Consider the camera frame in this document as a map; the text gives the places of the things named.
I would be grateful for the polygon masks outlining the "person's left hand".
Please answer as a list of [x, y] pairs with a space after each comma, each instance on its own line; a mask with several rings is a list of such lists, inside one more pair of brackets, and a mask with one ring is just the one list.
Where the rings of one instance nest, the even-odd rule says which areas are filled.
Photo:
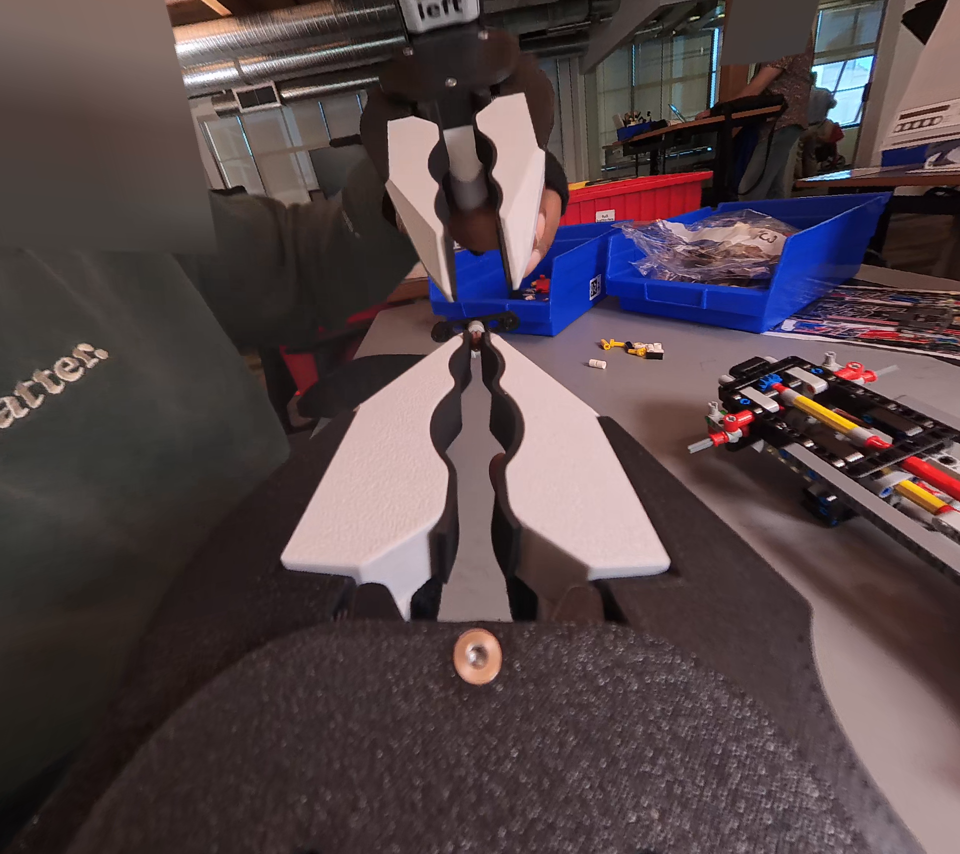
[[564, 198], [560, 193], [546, 186], [541, 194], [538, 211], [534, 246], [523, 272], [524, 277], [534, 272], [535, 268], [544, 259], [547, 251], [552, 246], [561, 217], [565, 211]]

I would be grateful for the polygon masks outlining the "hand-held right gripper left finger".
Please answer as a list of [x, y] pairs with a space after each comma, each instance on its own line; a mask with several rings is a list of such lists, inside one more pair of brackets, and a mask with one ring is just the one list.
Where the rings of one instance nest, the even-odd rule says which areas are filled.
[[281, 553], [291, 571], [379, 584], [406, 621], [459, 544], [450, 444], [462, 430], [470, 338], [437, 347], [360, 404]]

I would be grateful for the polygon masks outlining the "red plastic chair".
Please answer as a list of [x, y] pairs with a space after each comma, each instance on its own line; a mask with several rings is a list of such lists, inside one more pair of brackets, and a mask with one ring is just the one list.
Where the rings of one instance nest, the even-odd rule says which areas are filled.
[[306, 401], [307, 394], [328, 374], [351, 360], [369, 329], [367, 323], [340, 329], [318, 328], [292, 344], [279, 348], [281, 359], [294, 382], [288, 412], [300, 423], [316, 423], [318, 416]]

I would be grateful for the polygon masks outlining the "person's green sweatshirt torso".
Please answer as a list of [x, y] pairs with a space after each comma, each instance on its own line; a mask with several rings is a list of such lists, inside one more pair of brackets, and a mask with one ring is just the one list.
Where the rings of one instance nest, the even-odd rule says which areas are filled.
[[78, 747], [162, 595], [287, 456], [168, 254], [3, 249], [1, 778]]

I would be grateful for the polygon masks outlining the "background wooden desk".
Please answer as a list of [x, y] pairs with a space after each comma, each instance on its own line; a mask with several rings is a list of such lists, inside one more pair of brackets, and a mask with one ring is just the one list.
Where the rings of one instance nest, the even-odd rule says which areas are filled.
[[737, 99], [714, 106], [707, 116], [702, 118], [677, 123], [654, 121], [630, 136], [619, 137], [618, 141], [609, 147], [621, 149], [625, 155], [642, 152], [653, 154], [667, 152], [676, 147], [679, 141], [695, 133], [714, 133], [712, 202], [736, 200], [739, 185], [739, 177], [734, 171], [736, 133], [742, 128], [757, 127], [767, 121], [774, 121], [785, 109], [786, 103], [779, 96]]

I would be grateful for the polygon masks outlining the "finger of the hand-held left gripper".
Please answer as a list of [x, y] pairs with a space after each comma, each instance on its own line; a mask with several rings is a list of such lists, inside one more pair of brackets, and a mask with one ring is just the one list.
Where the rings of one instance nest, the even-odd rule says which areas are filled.
[[535, 246], [545, 187], [546, 153], [523, 93], [501, 95], [476, 114], [478, 153], [492, 192], [503, 266], [510, 287], [522, 285]]
[[415, 115], [387, 125], [387, 192], [419, 260], [447, 301], [457, 298], [450, 208], [443, 187], [449, 171], [439, 126]]

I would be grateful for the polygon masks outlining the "lego car chassis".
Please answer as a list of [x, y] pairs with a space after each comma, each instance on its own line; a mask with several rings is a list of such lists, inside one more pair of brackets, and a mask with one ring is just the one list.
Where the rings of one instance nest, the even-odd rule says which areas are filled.
[[823, 524], [863, 518], [928, 566], [959, 581], [959, 431], [875, 390], [893, 368], [752, 357], [719, 377], [706, 434], [690, 453], [747, 448], [806, 480], [802, 500]]

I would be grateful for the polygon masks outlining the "clear plastic bags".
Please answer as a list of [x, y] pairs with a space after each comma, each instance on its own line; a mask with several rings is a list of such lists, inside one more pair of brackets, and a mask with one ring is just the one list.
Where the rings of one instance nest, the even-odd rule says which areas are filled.
[[677, 219], [621, 229], [638, 258], [632, 266], [656, 281], [766, 288], [786, 240], [799, 229], [752, 209], [714, 213], [692, 224]]

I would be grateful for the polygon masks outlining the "red storage tote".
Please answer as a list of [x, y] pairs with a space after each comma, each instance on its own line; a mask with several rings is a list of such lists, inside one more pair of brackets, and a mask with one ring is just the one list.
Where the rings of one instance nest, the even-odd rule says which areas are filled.
[[560, 225], [651, 222], [689, 213], [702, 206], [709, 170], [659, 176], [639, 176], [569, 186], [566, 212]]

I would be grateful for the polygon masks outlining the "lego instruction booklet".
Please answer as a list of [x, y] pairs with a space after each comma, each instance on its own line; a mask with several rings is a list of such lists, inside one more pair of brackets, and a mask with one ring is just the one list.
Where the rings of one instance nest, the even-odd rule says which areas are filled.
[[959, 294], [843, 284], [768, 331], [959, 362]]

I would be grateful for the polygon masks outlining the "small black lego piece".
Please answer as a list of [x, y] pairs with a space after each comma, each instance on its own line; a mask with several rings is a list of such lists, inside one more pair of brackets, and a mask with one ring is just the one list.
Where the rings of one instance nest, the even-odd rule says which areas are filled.
[[433, 325], [430, 336], [438, 344], [461, 335], [469, 336], [476, 342], [486, 334], [512, 333], [520, 327], [520, 323], [519, 317], [511, 311], [468, 319], [442, 319]]

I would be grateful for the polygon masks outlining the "blue parts bin with divider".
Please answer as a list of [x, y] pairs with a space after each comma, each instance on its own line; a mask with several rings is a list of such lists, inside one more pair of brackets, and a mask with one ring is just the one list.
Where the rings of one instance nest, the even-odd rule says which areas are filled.
[[616, 223], [578, 224], [558, 229], [554, 243], [537, 269], [523, 281], [527, 288], [542, 276], [549, 282], [546, 297], [524, 299], [509, 287], [498, 250], [480, 255], [455, 254], [459, 300], [448, 301], [429, 282], [429, 301], [435, 316], [471, 319], [513, 312], [517, 333], [554, 336], [606, 296], [606, 260]]

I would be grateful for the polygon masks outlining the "blue bin with bags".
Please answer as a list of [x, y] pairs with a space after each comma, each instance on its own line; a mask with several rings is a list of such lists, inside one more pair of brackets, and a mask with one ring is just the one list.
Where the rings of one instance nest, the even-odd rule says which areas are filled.
[[656, 317], [763, 333], [852, 279], [891, 195], [850, 193], [760, 200], [748, 207], [798, 229], [766, 287], [734, 287], [643, 277], [642, 254], [619, 231], [609, 241], [606, 292], [620, 308]]

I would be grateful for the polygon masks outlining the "white printed box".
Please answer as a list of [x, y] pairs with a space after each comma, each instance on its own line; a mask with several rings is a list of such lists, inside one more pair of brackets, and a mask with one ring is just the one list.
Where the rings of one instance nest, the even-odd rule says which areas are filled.
[[942, 43], [934, 54], [925, 55], [925, 45], [903, 24], [906, 11], [924, 0], [887, 0], [882, 32], [870, 81], [870, 93], [860, 126], [855, 157], [857, 167], [877, 166], [882, 161], [885, 140], [902, 111], [922, 104], [920, 95], [937, 98], [958, 95], [956, 80], [920, 80], [947, 67], [955, 48]]

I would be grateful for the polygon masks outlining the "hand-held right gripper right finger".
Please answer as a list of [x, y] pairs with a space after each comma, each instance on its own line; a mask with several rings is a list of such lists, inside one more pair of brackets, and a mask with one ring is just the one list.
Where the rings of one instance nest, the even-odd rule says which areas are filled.
[[480, 347], [489, 429], [491, 543], [515, 620], [553, 616], [573, 588], [661, 575], [670, 558], [606, 427], [617, 427], [503, 337]]

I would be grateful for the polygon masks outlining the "person's left forearm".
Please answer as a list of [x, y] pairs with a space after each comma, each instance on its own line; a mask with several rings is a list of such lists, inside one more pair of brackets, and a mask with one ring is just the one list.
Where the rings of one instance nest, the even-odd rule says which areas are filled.
[[297, 344], [382, 304], [414, 268], [385, 197], [366, 152], [331, 200], [212, 193], [215, 251], [176, 260], [238, 349]]

